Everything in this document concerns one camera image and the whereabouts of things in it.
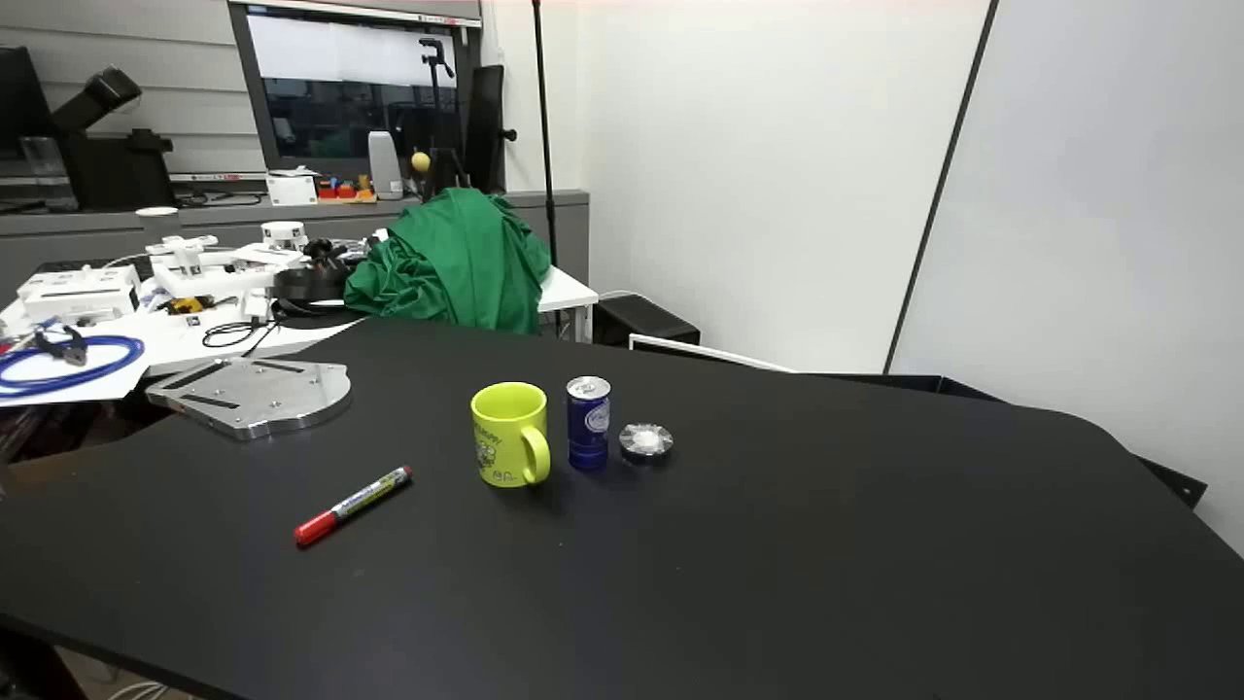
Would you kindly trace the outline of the red capped silver marker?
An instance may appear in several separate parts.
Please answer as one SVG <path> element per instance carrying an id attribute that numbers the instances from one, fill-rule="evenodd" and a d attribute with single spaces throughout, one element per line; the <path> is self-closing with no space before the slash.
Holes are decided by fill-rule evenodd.
<path id="1" fill-rule="evenodd" d="M 387 492 L 408 486 L 408 466 L 394 466 L 380 478 L 365 482 L 360 488 L 346 492 L 342 501 L 319 509 L 315 517 L 297 523 L 297 548 L 311 548 L 328 539 L 337 523 L 355 519 L 371 505 L 386 501 Z"/>

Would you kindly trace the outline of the yellow green mug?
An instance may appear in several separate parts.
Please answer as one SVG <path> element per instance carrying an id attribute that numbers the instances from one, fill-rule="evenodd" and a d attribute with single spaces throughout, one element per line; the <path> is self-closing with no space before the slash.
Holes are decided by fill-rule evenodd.
<path id="1" fill-rule="evenodd" d="M 547 394 L 531 382 L 495 382 L 472 395 L 478 478 L 530 488 L 551 478 Z"/>

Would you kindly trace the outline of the black box on floor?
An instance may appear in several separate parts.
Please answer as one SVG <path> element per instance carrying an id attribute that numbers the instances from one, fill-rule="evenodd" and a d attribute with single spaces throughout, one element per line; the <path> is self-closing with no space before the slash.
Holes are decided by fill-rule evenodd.
<path id="1" fill-rule="evenodd" d="M 647 294 L 605 294 L 595 305 L 595 342 L 627 346 L 635 334 L 694 342 L 698 329 Z"/>

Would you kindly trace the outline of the blue soda can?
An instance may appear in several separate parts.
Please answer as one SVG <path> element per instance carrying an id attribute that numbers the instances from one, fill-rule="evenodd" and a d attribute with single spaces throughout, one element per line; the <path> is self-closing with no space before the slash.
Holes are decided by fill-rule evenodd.
<path id="1" fill-rule="evenodd" d="M 610 382 L 579 373 L 568 382 L 568 447 L 579 469 L 599 469 L 610 460 Z"/>

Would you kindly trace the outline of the green cloth pile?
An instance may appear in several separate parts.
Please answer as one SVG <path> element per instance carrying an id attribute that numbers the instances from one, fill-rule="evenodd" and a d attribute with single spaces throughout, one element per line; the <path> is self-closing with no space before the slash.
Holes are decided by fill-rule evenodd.
<path id="1" fill-rule="evenodd" d="M 547 272 L 547 246 L 505 198 L 448 186 L 387 225 L 342 300 L 360 313 L 531 334 Z"/>

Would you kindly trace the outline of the black bag on desk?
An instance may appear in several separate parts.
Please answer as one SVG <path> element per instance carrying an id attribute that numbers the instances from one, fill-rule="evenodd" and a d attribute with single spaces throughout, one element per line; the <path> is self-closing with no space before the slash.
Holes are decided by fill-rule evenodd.
<path id="1" fill-rule="evenodd" d="M 330 327 L 346 322 L 346 278 L 355 257 L 334 242 L 311 242 L 308 260 L 280 269 L 271 278 L 271 313 L 286 327 Z"/>

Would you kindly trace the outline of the black tripod pole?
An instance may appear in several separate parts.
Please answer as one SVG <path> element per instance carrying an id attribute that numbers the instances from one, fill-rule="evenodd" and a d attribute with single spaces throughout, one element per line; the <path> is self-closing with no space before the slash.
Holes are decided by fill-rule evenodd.
<path id="1" fill-rule="evenodd" d="M 530 0 L 531 16 L 531 67 L 538 67 L 538 128 L 540 128 L 540 182 L 543 182 L 543 221 L 547 221 L 547 260 L 561 260 L 556 228 L 556 169 L 551 169 L 551 124 L 547 124 L 547 69 L 543 69 L 543 0 Z"/>

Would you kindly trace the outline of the black leaning rod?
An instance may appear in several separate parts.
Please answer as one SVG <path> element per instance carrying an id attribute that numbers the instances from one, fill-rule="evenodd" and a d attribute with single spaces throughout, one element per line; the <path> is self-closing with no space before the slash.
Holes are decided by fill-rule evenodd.
<path id="1" fill-rule="evenodd" d="M 965 124 L 973 115 L 973 99 L 974 99 L 981 69 L 982 69 L 991 34 L 995 34 L 999 3 L 1003 0 L 982 0 L 982 16 L 981 16 L 974 41 L 973 41 L 969 73 L 965 73 L 965 86 L 961 86 L 961 95 L 956 95 L 956 112 L 951 112 L 951 124 L 947 124 L 946 154 L 941 154 L 941 167 L 936 167 L 936 178 L 934 178 L 934 190 L 928 190 L 928 206 L 926 206 L 926 219 L 920 219 L 916 250 L 915 250 L 915 260 L 908 260 L 908 272 L 907 272 L 907 289 L 901 289 L 901 300 L 898 300 L 898 313 L 893 313 L 893 329 L 890 329 L 890 342 L 886 342 L 886 355 L 882 355 L 882 378 L 893 373 L 893 361 L 898 361 L 898 348 L 901 348 L 907 318 L 908 318 L 908 305 L 915 305 L 915 294 L 916 294 L 916 278 L 920 278 L 920 269 L 926 269 L 926 254 L 928 254 L 928 242 L 934 242 L 934 228 L 936 228 L 936 219 L 941 219 L 941 202 L 946 202 L 947 178 L 951 178 L 951 167 L 956 167 L 956 154 L 961 154 Z"/>

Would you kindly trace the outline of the white device on desk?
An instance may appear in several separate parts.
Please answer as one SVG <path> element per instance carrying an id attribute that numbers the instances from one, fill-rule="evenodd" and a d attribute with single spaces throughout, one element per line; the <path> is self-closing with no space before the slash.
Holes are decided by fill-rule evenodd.
<path id="1" fill-rule="evenodd" d="M 96 318 L 124 318 L 135 311 L 140 276 L 132 263 L 122 269 L 67 269 L 67 272 L 36 272 L 18 289 L 18 303 L 36 318 L 62 318 L 62 322 L 96 322 Z"/>

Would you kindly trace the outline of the black microscope on counter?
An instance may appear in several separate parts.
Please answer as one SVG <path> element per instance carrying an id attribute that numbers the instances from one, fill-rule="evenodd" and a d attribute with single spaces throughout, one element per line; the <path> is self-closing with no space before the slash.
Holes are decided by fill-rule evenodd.
<path id="1" fill-rule="evenodd" d="M 41 145 L 67 167 L 82 211 L 172 206 L 172 138 L 152 128 L 95 137 L 95 124 L 135 99 L 140 86 L 115 69 L 96 69 L 67 103 L 49 108 L 28 47 L 0 49 L 0 160 L 36 163 Z"/>

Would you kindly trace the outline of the dark window monitor frame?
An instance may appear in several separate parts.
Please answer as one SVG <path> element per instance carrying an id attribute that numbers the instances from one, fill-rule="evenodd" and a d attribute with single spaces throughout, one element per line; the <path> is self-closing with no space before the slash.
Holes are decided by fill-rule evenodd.
<path id="1" fill-rule="evenodd" d="M 311 0 L 229 0 L 263 167 L 355 174 L 371 137 L 450 150 L 478 63 L 472 19 Z"/>

